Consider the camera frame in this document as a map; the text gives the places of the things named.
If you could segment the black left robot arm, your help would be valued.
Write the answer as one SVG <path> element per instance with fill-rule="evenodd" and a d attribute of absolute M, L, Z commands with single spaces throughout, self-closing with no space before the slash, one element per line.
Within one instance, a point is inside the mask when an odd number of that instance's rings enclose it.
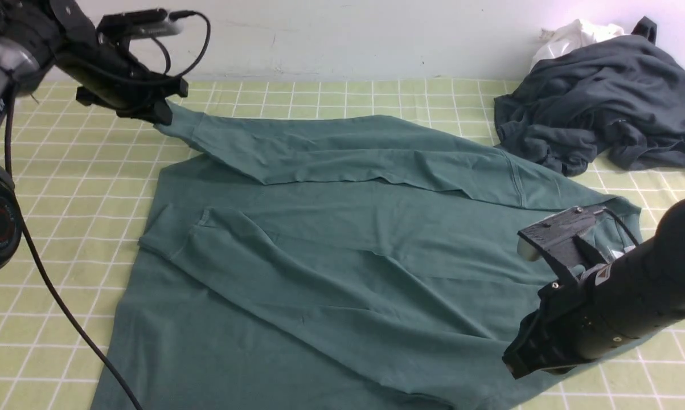
<path fill-rule="evenodd" d="M 120 118 L 170 125 L 168 98 L 188 96 L 188 83 L 153 72 L 130 42 L 173 36 L 192 11 L 156 8 L 103 16 L 98 25 L 74 1 L 0 1 L 0 128 L 11 139 L 18 98 L 34 93 L 53 68 L 79 83 L 76 101 Z M 17 251 L 24 221 L 9 165 L 0 165 L 0 269 Z"/>

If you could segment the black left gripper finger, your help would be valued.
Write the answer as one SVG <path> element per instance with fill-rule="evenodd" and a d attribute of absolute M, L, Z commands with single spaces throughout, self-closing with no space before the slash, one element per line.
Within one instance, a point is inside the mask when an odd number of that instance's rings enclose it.
<path fill-rule="evenodd" d="M 117 110 L 115 113 L 120 118 L 142 120 L 152 125 L 169 126 L 173 121 L 173 112 L 167 100 L 153 101 L 140 108 Z"/>

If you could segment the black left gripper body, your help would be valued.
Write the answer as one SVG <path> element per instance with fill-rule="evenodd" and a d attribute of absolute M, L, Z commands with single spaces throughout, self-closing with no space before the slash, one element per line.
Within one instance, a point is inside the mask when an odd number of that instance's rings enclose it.
<path fill-rule="evenodd" d="M 97 33 L 97 25 L 75 1 L 52 1 L 51 12 L 63 44 L 58 51 L 58 67 L 84 87 L 82 103 L 95 101 L 114 110 L 140 108 L 170 96 L 188 96 L 188 83 L 182 77 L 153 72 L 129 49 L 132 40 L 111 40 Z M 184 13 L 171 11 L 171 20 Z"/>

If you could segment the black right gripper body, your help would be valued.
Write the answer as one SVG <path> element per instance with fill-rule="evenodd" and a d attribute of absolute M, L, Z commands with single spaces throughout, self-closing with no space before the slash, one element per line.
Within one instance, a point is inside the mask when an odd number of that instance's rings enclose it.
<path fill-rule="evenodd" d="M 539 308 L 522 319 L 503 353 L 502 361 L 514 379 L 538 371 L 563 376 L 633 342 L 609 325 L 596 307 L 595 282 L 605 270 L 582 273 L 571 288 L 554 282 L 540 290 Z"/>

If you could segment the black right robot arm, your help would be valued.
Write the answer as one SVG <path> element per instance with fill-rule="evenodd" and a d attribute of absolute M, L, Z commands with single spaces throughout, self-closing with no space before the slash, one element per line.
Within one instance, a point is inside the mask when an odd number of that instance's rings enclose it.
<path fill-rule="evenodd" d="M 685 319 L 685 199 L 652 238 L 611 261 L 584 239 L 604 214 L 635 242 L 606 207 L 568 208 L 519 231 L 519 254 L 545 259 L 557 280 L 538 290 L 539 308 L 503 353 L 515 379 L 566 374 Z"/>

